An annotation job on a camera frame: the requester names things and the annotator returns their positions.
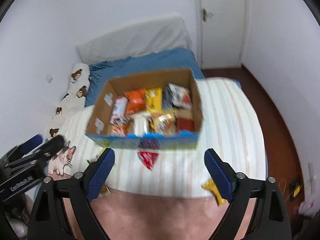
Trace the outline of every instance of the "door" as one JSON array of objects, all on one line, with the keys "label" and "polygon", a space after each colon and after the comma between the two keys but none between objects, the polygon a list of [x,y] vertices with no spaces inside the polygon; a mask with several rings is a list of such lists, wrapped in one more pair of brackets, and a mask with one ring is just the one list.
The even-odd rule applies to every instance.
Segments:
[{"label": "door", "polygon": [[246,0],[201,0],[202,68],[240,65],[246,22]]}]

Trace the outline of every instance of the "metal screw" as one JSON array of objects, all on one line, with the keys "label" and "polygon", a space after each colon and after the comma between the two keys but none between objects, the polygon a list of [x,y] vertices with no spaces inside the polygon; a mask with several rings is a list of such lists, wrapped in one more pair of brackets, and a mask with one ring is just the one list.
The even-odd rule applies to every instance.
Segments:
[{"label": "metal screw", "polygon": [[83,175],[82,172],[77,172],[74,176],[75,176],[76,179],[79,179],[79,178],[82,177],[82,175]]},{"label": "metal screw", "polygon": [[51,177],[45,177],[43,182],[44,183],[49,183],[51,181]]},{"label": "metal screw", "polygon": [[268,180],[271,183],[275,183],[276,182],[276,179],[274,177],[269,177]]},{"label": "metal screw", "polygon": [[238,172],[238,173],[237,173],[237,177],[238,177],[239,179],[244,179],[244,178],[245,178],[245,174],[242,173],[242,172]]}]

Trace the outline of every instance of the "open box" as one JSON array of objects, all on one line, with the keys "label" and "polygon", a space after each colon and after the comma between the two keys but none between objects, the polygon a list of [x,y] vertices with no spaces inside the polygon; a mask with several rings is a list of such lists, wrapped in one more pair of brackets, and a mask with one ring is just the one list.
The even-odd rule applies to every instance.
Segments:
[{"label": "open box", "polygon": [[[146,89],[167,87],[168,83],[188,88],[191,91],[192,110],[179,109],[176,115],[177,117],[193,119],[195,132],[180,131],[175,135],[167,136],[150,133],[145,134],[143,137],[137,137],[133,133],[133,127],[129,127],[126,137],[109,135],[112,127],[110,118],[117,97],[124,96],[124,93],[127,91],[143,87]],[[88,123],[86,136],[103,147],[111,148],[195,148],[202,119],[201,99],[196,81],[190,69],[166,69],[143,72],[123,78],[113,78],[105,83]]]}]

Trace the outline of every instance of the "brown floor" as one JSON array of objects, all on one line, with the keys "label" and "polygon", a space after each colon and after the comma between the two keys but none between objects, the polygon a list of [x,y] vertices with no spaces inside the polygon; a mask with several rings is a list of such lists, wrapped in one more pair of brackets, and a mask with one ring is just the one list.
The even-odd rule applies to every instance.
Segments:
[{"label": "brown floor", "polygon": [[297,179],[303,182],[302,172],[292,138],[276,106],[245,67],[206,69],[202,72],[205,77],[227,77],[240,82],[243,92],[257,113],[262,128],[269,176],[276,179],[280,191],[283,191],[286,185],[283,197],[292,221],[295,217],[293,209],[298,203],[304,201],[304,192],[302,187],[302,191],[291,202],[289,184]]}]

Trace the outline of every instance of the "blue bed sheet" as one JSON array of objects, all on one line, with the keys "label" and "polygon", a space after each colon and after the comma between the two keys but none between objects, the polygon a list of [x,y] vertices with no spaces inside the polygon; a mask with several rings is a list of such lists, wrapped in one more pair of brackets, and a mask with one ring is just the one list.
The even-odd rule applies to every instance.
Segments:
[{"label": "blue bed sheet", "polygon": [[143,71],[166,68],[190,68],[194,78],[204,78],[191,50],[176,48],[142,57],[128,57],[115,61],[103,61],[89,66],[90,89],[85,106],[94,105],[103,85],[114,77],[125,77]]}]

